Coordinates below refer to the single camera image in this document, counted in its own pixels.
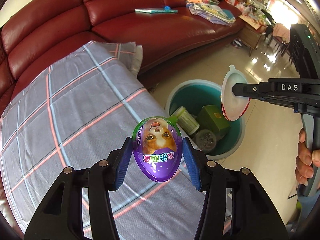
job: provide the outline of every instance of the bed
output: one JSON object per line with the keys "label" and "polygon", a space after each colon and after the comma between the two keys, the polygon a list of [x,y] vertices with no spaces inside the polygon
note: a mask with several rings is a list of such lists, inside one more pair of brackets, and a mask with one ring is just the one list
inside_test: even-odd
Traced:
{"label": "bed", "polygon": [[[135,44],[131,51],[110,46],[91,41],[49,66],[1,116],[0,170],[23,232],[64,167],[90,167],[120,148],[142,119],[166,116],[136,79]],[[204,194],[191,185],[183,159],[171,180],[156,183],[132,157],[123,185],[110,192],[120,239],[193,239]],[[84,235],[91,238],[86,188],[82,203]]]}

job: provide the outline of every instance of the pink stripe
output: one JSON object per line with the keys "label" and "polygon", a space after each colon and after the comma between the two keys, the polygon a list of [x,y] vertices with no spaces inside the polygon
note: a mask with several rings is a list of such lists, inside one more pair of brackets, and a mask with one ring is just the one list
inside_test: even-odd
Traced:
{"label": "pink stripe", "polygon": [[62,166],[64,168],[67,165],[64,162],[64,159],[63,159],[62,154],[60,152],[59,144],[58,144],[58,141],[57,141],[57,138],[56,138],[56,133],[55,133],[54,127],[53,127],[52,113],[51,113],[50,102],[49,102],[50,97],[49,97],[49,78],[48,78],[48,75],[46,76],[46,87],[47,87],[47,109],[48,109],[48,114],[49,114],[51,133],[52,133],[52,137],[53,137],[53,141],[54,141],[55,147],[56,147],[56,149],[58,151],[58,155],[59,155],[61,164],[62,164]]}
{"label": "pink stripe", "polygon": [[[135,98],[137,95],[139,95],[140,93],[147,91],[145,88],[138,90],[136,93],[134,93],[132,96],[130,96],[129,98],[127,98],[127,102],[129,102],[130,100],[132,100],[133,98]],[[115,106],[114,108],[110,109],[108,112],[106,112],[104,114],[103,117],[107,116],[108,114],[110,114],[111,112],[113,112],[114,110],[118,109],[119,107],[121,107],[123,104],[119,104],[118,106]],[[66,144],[68,144],[70,141],[72,141],[74,138],[76,138],[76,136],[78,136],[80,134],[80,132],[83,132],[83,130],[80,130],[78,133],[76,133],[73,137],[71,137],[68,141],[66,141],[63,146],[65,146]],[[47,156],[44,160],[42,160],[35,168],[33,168],[29,173],[27,173],[25,175],[25,178],[29,177],[35,170],[37,170],[42,164],[44,164],[47,160],[49,160],[55,153],[57,153],[58,150],[55,150],[54,152],[52,152],[49,156]],[[22,182],[24,181],[24,179],[21,179],[9,192],[11,193],[14,189],[16,189]]]}
{"label": "pink stripe", "polygon": [[[109,60],[107,60],[106,62],[104,62],[103,64],[110,62],[111,60],[116,59],[116,58],[111,58]],[[70,85],[72,85],[74,82],[80,80],[81,78],[83,78],[84,76],[86,76],[87,74],[91,73],[92,71],[96,70],[98,67],[93,68],[92,70],[82,74],[81,76],[79,76],[78,78],[76,78],[75,80],[73,80],[73,82],[71,82],[70,84],[66,85],[65,87],[63,87],[61,90],[59,90],[58,92],[56,92],[51,98],[54,98],[55,96],[57,96],[60,92],[62,92],[63,90],[65,90],[67,87],[69,87]],[[46,102],[44,102],[36,111],[33,112],[33,114],[31,116],[29,116],[19,127],[18,130],[20,130],[22,128],[22,126],[25,125],[25,123],[36,113],[38,112],[44,105],[46,104]],[[11,139],[13,139],[14,135],[17,133],[17,131],[15,131],[9,138],[8,142],[5,144],[3,150],[0,152],[0,156],[2,155],[2,153],[6,150],[6,147],[8,146],[8,144],[11,142]]]}
{"label": "pink stripe", "polygon": [[[180,173],[180,170],[178,170],[175,175],[172,177],[172,179],[177,176]],[[138,201],[134,202],[132,205],[130,205],[129,207],[125,208],[124,210],[120,211],[119,213],[117,213],[116,215],[114,215],[114,219],[124,215],[125,213],[127,213],[128,211],[132,210],[134,207],[140,205],[143,201],[147,200],[149,197],[151,197],[152,195],[154,195],[156,192],[158,192],[162,187],[164,187],[165,185],[167,185],[170,182],[170,180],[167,180],[165,182],[159,183],[159,186],[156,187],[155,189],[153,189],[152,191],[150,191],[147,195],[145,195],[143,198],[140,198]],[[91,231],[91,227],[87,228],[84,230],[84,233]]]}
{"label": "pink stripe", "polygon": [[117,57],[118,49],[119,49],[119,43],[117,43],[117,45],[116,45],[115,57]]}
{"label": "pink stripe", "polygon": [[3,118],[5,118],[5,117],[9,114],[9,112],[11,111],[11,109],[13,109],[13,107],[14,107],[18,102],[19,102],[19,100],[8,110],[7,114],[6,114]]}
{"label": "pink stripe", "polygon": [[82,198],[82,204],[86,207],[87,210],[89,210],[89,205],[83,198]]}
{"label": "pink stripe", "polygon": [[131,52],[131,51],[119,51],[119,53],[134,54],[134,52]]}

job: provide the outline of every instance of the shiny floor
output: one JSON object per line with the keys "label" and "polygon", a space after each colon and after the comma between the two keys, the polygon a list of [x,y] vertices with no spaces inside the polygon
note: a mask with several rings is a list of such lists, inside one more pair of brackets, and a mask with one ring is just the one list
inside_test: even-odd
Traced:
{"label": "shiny floor", "polygon": [[[299,77],[294,64],[289,63],[289,56],[275,57],[274,47],[273,42],[267,46],[262,41],[249,57],[246,46],[239,49],[225,46],[168,77],[156,87],[153,97],[164,107],[170,92],[184,81],[205,79],[222,85],[231,64],[245,74],[249,83],[275,77]],[[297,202],[296,197],[288,200],[288,195],[295,185],[295,158],[302,127],[300,115],[289,108],[251,100],[244,118],[246,127],[242,144],[219,163],[233,170],[251,169],[287,223]]]}

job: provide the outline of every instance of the wooden cabinet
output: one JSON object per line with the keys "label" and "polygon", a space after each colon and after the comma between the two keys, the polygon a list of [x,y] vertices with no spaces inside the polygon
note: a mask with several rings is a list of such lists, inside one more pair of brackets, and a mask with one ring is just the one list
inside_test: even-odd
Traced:
{"label": "wooden cabinet", "polygon": [[245,27],[240,31],[238,36],[242,43],[250,48],[249,56],[251,56],[252,50],[257,48],[258,43],[262,37],[262,33],[256,31],[247,23],[245,24]]}

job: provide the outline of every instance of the green box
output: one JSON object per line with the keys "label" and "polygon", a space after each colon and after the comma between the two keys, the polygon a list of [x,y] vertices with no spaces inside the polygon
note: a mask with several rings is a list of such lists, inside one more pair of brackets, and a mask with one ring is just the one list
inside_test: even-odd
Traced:
{"label": "green box", "polygon": [[203,106],[196,121],[199,123],[201,130],[208,129],[212,131],[217,138],[222,138],[230,130],[229,121],[215,105]]}

